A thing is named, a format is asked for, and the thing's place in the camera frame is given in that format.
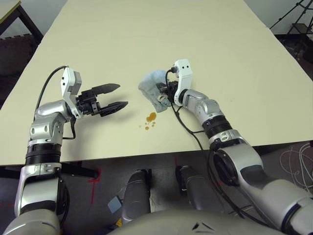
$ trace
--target black metal frame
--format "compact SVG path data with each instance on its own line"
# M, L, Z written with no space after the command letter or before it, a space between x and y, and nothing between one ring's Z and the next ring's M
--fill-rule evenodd
M68 163L61 164L62 164L61 174L86 177L91 179L96 179L99 176L99 172L97 170L81 167L82 162L78 162L78 164L68 164ZM5 166L0 166L0 178L19 179L20 173L21 173L20 171L9 170L5 169Z
M13 23L14 20L19 18L23 24L28 28L31 34L34 36L37 44L43 39L43 34L36 27L34 22L30 19L28 14L24 11L21 5L14 9L14 11L0 23L0 35Z

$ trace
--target blue cloth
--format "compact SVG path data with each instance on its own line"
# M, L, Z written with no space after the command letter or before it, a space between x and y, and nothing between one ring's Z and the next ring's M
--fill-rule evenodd
M159 101L159 98L164 95L162 95L157 88L157 83L165 83L165 75L166 71L153 71L145 76L138 86L138 89L141 90L143 95L153 104L157 113L166 110L167 106L171 105L168 98L164 98L162 101Z

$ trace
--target stain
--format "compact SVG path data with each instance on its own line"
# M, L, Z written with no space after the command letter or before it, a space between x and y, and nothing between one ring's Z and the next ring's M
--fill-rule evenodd
M153 112L153 113L150 113L150 116L148 116L146 118L146 120L147 120L147 122L152 122L153 120L156 119L156 117L157 117L157 114L155 112Z
M155 119L156 119L156 117L157 117L157 114L155 113L155 112L153 112L153 113L150 113L150 115L148 116L148 117L146 117L146 120L147 120L147 122L145 122L145 125L146 125L146 127L145 127L145 129L146 130L148 130L149 129L149 125L150 125L150 123L152 122L152 121L154 121ZM151 125L151 127L154 127L155 126L155 124L156 124L156 122L154 121L154 122L152 122L152 125Z

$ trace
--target black cable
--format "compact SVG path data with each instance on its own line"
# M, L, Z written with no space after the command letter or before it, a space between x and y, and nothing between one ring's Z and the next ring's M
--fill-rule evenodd
M68 214L68 211L69 211L69 204L70 204L69 191L68 191L68 188L67 188L66 185L65 185L65 189L67 191L67 207L65 208L65 212L64 212L62 220L60 222L60 228L63 227L64 222L65 222L65 220L67 218L67 214Z
M72 119L70 120L70 128L72 130L73 137L63 137L62 139L64 139L64 140L73 140L73 139L76 138L75 122L76 122L76 118L72 117Z
M44 94L44 92L45 92L45 88L47 87L47 85L48 85L50 79L52 78L52 76L53 76L57 71L59 71L59 70L61 70L61 69L65 69L66 67L67 67L67 66L60 66L60 67L56 68L56 69L49 75L49 77L48 77L47 80L45 81L44 86L43 86L43 88L41 89L41 92L40 92L40 94L39 94L39 98L38 98L38 101L37 101L37 104L36 104L35 112L36 112L37 109L39 108L40 101L41 101L41 99L42 99L42 97L43 97L43 94Z
M166 86L167 86L167 90L168 92L170 92L169 90L169 86L168 86L168 81L167 81L167 76L168 76L168 73L170 72L173 72L172 69L168 70L165 74L165 82L166 82ZM203 157L206 161L206 168L207 168L207 174L208 174L208 178L209 178L209 181L213 187L213 189L231 206L231 208L237 213L238 216L240 216L241 218L244 218L243 215L245 215L246 217L250 218L251 220L263 225L263 226L267 226L267 224L265 224L264 222L258 220L257 218L253 217L252 215L246 213L245 211L243 211L242 209L240 209L229 197L228 195L224 192L224 190L222 189L222 187L220 186L220 184L218 183L214 173L213 173L213 169L211 167L211 164L209 163L210 161L210 158L211 158L211 155L213 154L212 151L209 150L209 155L208 157L206 156L206 153L205 153L205 150L203 149L199 139L195 136L196 133L201 133L201 132L204 132L204 131L197 131L197 132L193 132L191 131L190 129L188 129L188 127L183 123L183 121L180 119L180 116L179 116L179 110L181 109L181 107L179 107L177 109L177 111L174 109L174 106L172 104L172 102L170 101L171 103L171 107L174 111L174 114L176 116L176 118L178 119L178 121L180 122L180 124L185 128L185 130L191 134L195 140L197 141L200 149L201 149L201 153L203 154Z
M65 69L67 66L60 66L58 68L56 68L50 75L49 77L47 78L47 80L45 81L44 83L44 86L43 88L41 89L41 92L39 94L39 97L38 97L38 101L37 101L37 104L36 104L36 108L35 108L35 113L37 111L37 109L39 108L39 105L40 105L40 102L41 102L41 99L43 98L43 95L44 95L44 92L45 92L45 88L47 87L50 79L53 77L53 75L61 70L61 69ZM73 134L73 137L63 137L62 139L63 140L73 140L76 138L76 132L75 132L75 122L76 122L76 118L75 117L72 117L71 121L70 121L70 127L71 127L71 130L72 130L72 134Z

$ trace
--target white cable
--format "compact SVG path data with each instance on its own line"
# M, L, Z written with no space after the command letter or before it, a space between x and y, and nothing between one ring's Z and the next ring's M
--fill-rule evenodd
M292 153L292 146L290 148L290 152L289 152L289 156L288 156L288 162L289 162L289 170L290 170L290 175L291 175L292 181L293 181L294 184L296 184L295 181L294 181L293 174L292 174L292 169L291 169L291 153Z
M305 169L305 172L308 174L309 178L310 178L310 179L312 180L312 182L313 182L313 175L311 175L311 174L309 173L309 170L308 170L308 168L307 168L307 166L305 165L305 162L304 162L304 160L303 160L303 156L304 156L304 157L306 157L306 159L308 159L308 160L310 160L311 162L313 162L313 160L312 160L310 157L308 157L306 154L303 154L303 152L304 152L306 149L308 149L308 148L310 148L310 144L309 144L309 143L303 145L303 146L300 148L299 152L293 151L293 149L292 149L292 147L291 147L290 150L284 151L284 152L279 156L279 162L280 162L281 168L282 168L285 172L287 172L288 174L291 175L292 181L293 181L293 183L294 183L295 185L296 185L296 182L297 182L300 186L304 187L307 191L309 191L309 190L308 190L309 188L312 188L312 187L313 187L313 184L312 184L312 185L307 185L307 183L305 182L304 170L303 170L303 168L304 168L304 169ZM289 170L287 170L287 169L283 166L283 163L282 163L282 160L281 160L281 159L282 159L282 156L283 156L284 154L286 154L286 153L289 153L289 157L288 157L288 160L289 160ZM300 172L299 170L297 170L296 172L293 172L293 171L292 171L292 168L291 168L291 153L297 153L297 154L299 155L299 163L300 163L301 172ZM302 181L303 181L303 182L300 182L300 181L297 179L297 177L296 177L296 176L299 175L300 173L301 173Z
M311 174L309 173L309 170L307 169L307 166L304 164L304 160L303 160L302 155L303 155L303 154L301 153L301 161L302 161L302 164L303 164L303 166L304 166L304 168L305 168L305 171L307 172L309 178L313 181L313 177L312 177Z
M303 145L303 146L300 148L300 151L299 151L299 162L300 162L300 167L301 167L301 175L302 175L303 184L305 185L305 190L306 190L307 192L310 192L310 191L309 191L309 188L312 187L313 185L310 185L310 186L307 185L307 183L306 183L306 181L305 181L305 178L304 178L303 167L305 168L306 173L308 174L308 176L309 176L309 177L311 177L311 176L310 176L309 171L308 171L307 167L305 166L304 161L303 161L303 158L302 158L302 154L303 154L302 152L310 147L310 146L308 146L308 145L309 145L309 144L305 144L305 145Z

